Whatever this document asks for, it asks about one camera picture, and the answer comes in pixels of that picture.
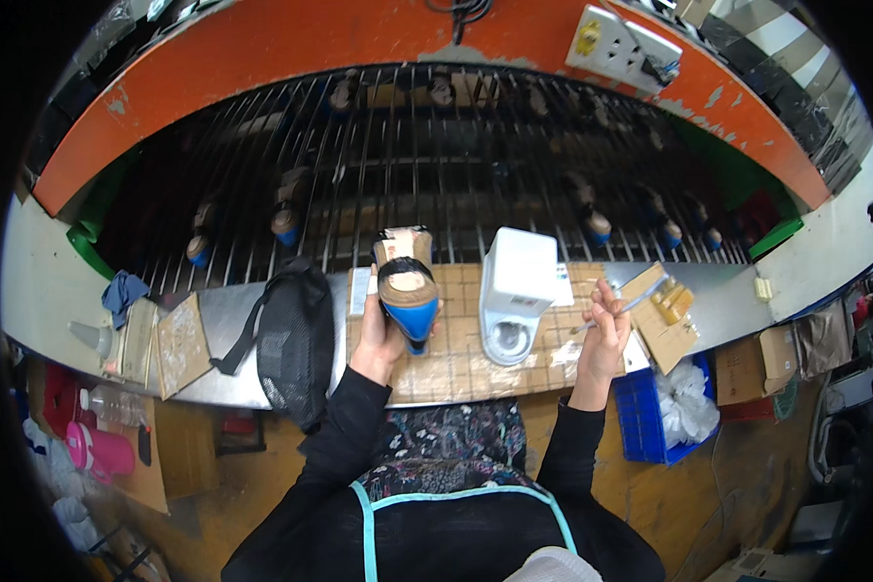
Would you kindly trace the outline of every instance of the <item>plastic bottle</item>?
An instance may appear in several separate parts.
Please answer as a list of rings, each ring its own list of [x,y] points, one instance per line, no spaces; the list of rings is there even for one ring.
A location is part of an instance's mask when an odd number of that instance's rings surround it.
[[[138,394],[103,386],[81,388],[81,408],[105,422],[127,426],[147,425],[145,406]]]

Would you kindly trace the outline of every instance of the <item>pink container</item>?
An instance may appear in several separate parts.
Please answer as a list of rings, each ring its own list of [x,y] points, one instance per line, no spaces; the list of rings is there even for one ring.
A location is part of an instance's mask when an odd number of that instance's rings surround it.
[[[133,447],[120,435],[71,421],[65,444],[74,466],[90,471],[102,483],[110,483],[113,475],[128,475],[136,467]]]

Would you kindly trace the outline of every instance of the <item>metal rack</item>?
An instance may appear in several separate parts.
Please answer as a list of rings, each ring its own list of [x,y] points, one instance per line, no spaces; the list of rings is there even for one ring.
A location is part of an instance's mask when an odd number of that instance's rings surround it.
[[[108,213],[97,251],[139,273],[154,294],[263,281],[305,254],[326,273],[369,264],[388,226],[426,225],[435,262],[480,262],[500,226],[555,237],[561,261],[749,263],[717,193],[662,114],[629,97],[558,76],[510,68],[404,64],[348,72],[349,106],[329,99],[346,71],[292,79],[225,99],[161,130]],[[428,93],[451,78],[454,99]],[[280,176],[311,169],[295,248],[269,223]],[[602,247],[579,226],[563,180],[581,171],[596,210],[613,225]],[[641,207],[659,192],[682,242],[664,250]],[[184,250],[205,197],[217,202],[213,257],[196,268]],[[701,201],[724,236],[709,251],[695,226]]]

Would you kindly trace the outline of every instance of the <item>electrical outlet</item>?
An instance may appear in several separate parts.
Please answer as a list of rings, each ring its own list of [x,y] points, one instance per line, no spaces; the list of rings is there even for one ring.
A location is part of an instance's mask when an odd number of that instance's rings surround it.
[[[667,78],[678,75],[681,48],[634,22],[622,22],[609,10],[586,5],[566,64],[654,95],[663,87],[656,78],[643,72],[645,55]]]

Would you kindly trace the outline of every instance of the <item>glue brush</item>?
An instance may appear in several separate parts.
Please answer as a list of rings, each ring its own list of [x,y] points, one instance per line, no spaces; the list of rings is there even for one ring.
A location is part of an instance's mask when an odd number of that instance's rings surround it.
[[[655,283],[653,283],[650,287],[647,288],[647,291],[644,291],[643,293],[641,293],[640,295],[638,295],[637,297],[632,299],[627,305],[625,305],[624,308],[621,309],[621,313],[626,313],[626,312],[630,311],[631,309],[633,309],[634,307],[639,305],[641,301],[643,301],[647,297],[650,297],[651,295],[656,293],[656,290],[659,289],[660,285],[663,284],[663,281],[667,280],[668,278],[669,278],[669,275],[667,275],[666,273],[663,273],[663,275],[661,275],[658,279],[656,279]],[[595,320],[591,320],[591,321],[588,321],[586,323],[583,323],[582,325],[580,325],[577,328],[572,328],[572,330],[571,330],[572,335],[575,335],[578,332],[584,332],[585,330],[594,328],[595,326],[597,326],[597,324],[598,323]]]

